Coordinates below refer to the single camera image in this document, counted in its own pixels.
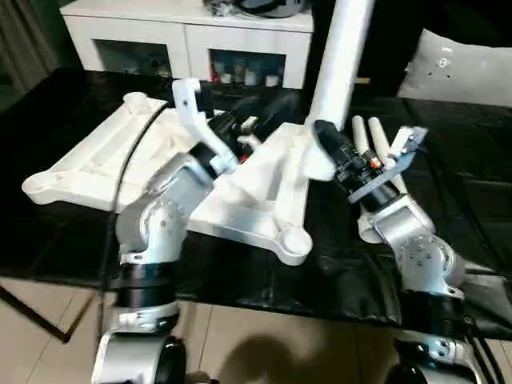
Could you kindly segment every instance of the white pillow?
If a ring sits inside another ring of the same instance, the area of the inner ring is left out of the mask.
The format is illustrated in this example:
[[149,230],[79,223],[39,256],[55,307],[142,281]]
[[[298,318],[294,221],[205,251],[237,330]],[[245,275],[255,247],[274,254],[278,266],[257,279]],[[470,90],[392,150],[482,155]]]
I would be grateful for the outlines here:
[[512,106],[512,48],[460,44],[423,30],[398,96]]

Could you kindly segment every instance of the shelf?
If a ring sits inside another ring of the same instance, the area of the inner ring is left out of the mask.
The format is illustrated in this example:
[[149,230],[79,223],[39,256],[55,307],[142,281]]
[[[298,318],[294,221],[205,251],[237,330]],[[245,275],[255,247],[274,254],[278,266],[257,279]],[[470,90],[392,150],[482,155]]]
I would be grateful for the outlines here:
[[61,8],[61,13],[65,16],[125,18],[313,33],[313,18],[310,12],[296,14],[290,18],[257,18],[245,14],[216,18],[204,8],[202,0],[77,0]]

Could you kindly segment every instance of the table leg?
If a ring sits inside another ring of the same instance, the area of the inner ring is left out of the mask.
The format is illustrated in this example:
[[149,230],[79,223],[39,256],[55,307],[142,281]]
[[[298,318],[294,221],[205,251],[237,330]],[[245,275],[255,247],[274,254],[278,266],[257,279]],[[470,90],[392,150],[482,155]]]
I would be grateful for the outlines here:
[[78,326],[80,320],[86,312],[87,307],[92,302],[94,295],[92,294],[89,299],[86,301],[84,307],[80,310],[78,316],[74,320],[71,327],[67,332],[62,332],[59,328],[57,328],[54,324],[46,320],[43,316],[37,313],[35,310],[30,308],[27,304],[19,300],[16,296],[14,296],[11,292],[6,290],[2,285],[0,285],[0,300],[4,303],[8,304],[14,310],[31,320],[37,326],[43,328],[46,332],[52,335],[54,338],[60,340],[62,344],[67,344],[69,340],[71,340],[71,336],[73,336],[74,330]]

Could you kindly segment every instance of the black table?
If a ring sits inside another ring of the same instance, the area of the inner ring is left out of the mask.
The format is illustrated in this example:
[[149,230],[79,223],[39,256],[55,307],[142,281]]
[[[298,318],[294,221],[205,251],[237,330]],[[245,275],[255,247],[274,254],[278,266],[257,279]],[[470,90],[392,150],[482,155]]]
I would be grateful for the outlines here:
[[[65,202],[37,206],[20,185],[52,166],[135,90],[169,97],[165,79],[57,70],[0,117],[6,144],[0,275],[99,287],[106,212]],[[214,90],[219,109],[229,108],[245,92],[225,86]],[[298,108],[297,121],[306,112]],[[351,113],[379,117],[390,137],[401,125],[430,128],[426,151],[405,173],[406,183],[444,239],[465,259],[501,275],[469,274],[462,290],[484,335],[512,340],[512,110],[356,93]],[[401,306],[392,254],[358,238],[358,215],[335,185],[312,182],[305,227],[314,248],[300,267],[283,265],[267,250],[189,233],[178,296],[400,326],[407,308]]]

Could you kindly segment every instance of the white cabinet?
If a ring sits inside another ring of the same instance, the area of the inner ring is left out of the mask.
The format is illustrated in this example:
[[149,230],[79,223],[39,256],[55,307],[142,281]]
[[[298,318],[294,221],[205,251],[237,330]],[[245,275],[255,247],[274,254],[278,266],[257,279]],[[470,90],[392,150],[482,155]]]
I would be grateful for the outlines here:
[[87,70],[302,88],[311,14],[213,17],[202,0],[77,0],[61,8]]

